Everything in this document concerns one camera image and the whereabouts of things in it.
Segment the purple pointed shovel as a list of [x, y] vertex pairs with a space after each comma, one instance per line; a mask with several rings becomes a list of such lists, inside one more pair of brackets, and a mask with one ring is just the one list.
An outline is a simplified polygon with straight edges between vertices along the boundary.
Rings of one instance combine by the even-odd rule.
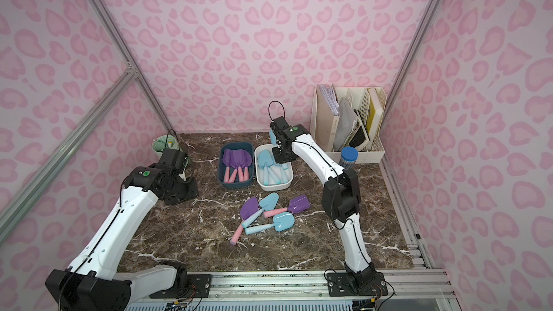
[[[252, 198], [248, 199], [244, 203], [243, 207], [240, 209], [240, 217], [242, 219], [242, 222], [244, 222], [250, 216], [252, 216], [258, 209], [259, 209], [258, 199], [256, 197], [252, 197]], [[233, 234], [233, 236], [230, 239], [230, 244], [232, 246], [235, 246], [238, 243], [239, 238], [240, 238], [242, 233], [243, 233], [243, 226], [239, 225], [239, 227], [236, 229], [235, 233]]]
[[249, 167], [251, 166], [251, 163], [252, 163], [252, 157], [251, 157], [251, 154], [248, 152], [248, 151], [245, 151], [243, 149], [240, 149], [240, 153], [239, 153], [239, 165], [242, 167], [243, 169], [243, 173], [244, 173], [244, 178], [245, 178], [245, 181], [248, 181], [249, 178], [250, 178], [250, 174], [249, 174]]

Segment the purple square shovel pink handle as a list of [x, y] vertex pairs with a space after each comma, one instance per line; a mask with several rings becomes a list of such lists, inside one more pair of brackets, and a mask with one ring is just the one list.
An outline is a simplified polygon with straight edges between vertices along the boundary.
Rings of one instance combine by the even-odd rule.
[[232, 151], [230, 149], [225, 149], [223, 152], [223, 164], [225, 165], [225, 173], [223, 176], [223, 182], [228, 184], [230, 182], [230, 167], [232, 163]]

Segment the blue round shovel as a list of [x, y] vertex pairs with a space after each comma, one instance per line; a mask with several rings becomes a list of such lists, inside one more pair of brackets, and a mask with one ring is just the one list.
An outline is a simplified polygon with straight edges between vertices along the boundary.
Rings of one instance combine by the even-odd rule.
[[246, 235], [259, 233], [271, 228], [276, 232], [282, 232], [290, 229], [295, 224], [295, 218], [292, 213], [284, 212], [273, 217], [273, 223], [267, 225], [258, 225], [253, 227], [247, 227], [245, 230]]

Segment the blue square shovel front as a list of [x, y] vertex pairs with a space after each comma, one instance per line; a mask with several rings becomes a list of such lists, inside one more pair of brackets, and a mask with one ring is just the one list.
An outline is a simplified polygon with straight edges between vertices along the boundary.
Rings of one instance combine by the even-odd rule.
[[275, 135], [275, 133], [274, 133], [273, 130], [270, 130], [270, 131], [269, 131], [269, 137], [270, 137], [270, 141], [271, 141], [272, 145], [277, 146], [277, 145], [278, 145], [278, 143], [277, 143], [277, 137], [276, 137], [276, 135]]

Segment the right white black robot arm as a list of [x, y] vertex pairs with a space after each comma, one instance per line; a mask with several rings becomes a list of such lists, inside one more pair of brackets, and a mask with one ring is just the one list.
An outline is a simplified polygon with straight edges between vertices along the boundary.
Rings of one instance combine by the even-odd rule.
[[355, 295], [375, 292], [388, 294], [383, 275], [374, 267], [367, 253], [360, 226], [360, 188], [356, 171], [335, 162], [318, 146], [302, 125], [289, 125], [281, 116], [270, 123], [276, 146], [273, 155], [278, 164], [302, 159], [323, 186], [321, 204], [338, 230], [344, 248], [347, 282]]

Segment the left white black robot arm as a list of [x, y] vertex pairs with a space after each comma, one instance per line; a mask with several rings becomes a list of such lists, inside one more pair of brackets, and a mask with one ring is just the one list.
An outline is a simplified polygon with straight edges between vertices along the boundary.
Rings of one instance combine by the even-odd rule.
[[197, 197], [197, 182], [185, 173], [189, 162], [186, 153], [166, 148], [158, 162], [134, 168], [123, 180], [118, 201], [85, 249], [46, 279], [59, 310], [125, 310], [145, 297], [191, 292], [182, 263], [163, 261], [137, 273], [118, 273], [125, 249], [157, 202], [172, 206]]

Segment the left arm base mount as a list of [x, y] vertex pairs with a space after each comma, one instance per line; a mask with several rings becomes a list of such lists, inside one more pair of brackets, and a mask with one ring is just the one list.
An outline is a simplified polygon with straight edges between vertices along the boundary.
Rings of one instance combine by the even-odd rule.
[[191, 297], [207, 298], [210, 293], [210, 285], [213, 275], [211, 274], [189, 274], [184, 264], [163, 261], [161, 265], [171, 266], [177, 270], [173, 285], [168, 289], [155, 292], [149, 297], [151, 299], [189, 299]]

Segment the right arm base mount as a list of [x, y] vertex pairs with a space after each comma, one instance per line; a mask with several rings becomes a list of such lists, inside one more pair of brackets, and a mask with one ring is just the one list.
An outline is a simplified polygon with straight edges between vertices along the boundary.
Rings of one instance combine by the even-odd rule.
[[384, 275], [370, 268], [359, 273], [327, 269], [323, 275], [331, 297], [373, 297], [378, 299], [389, 295]]

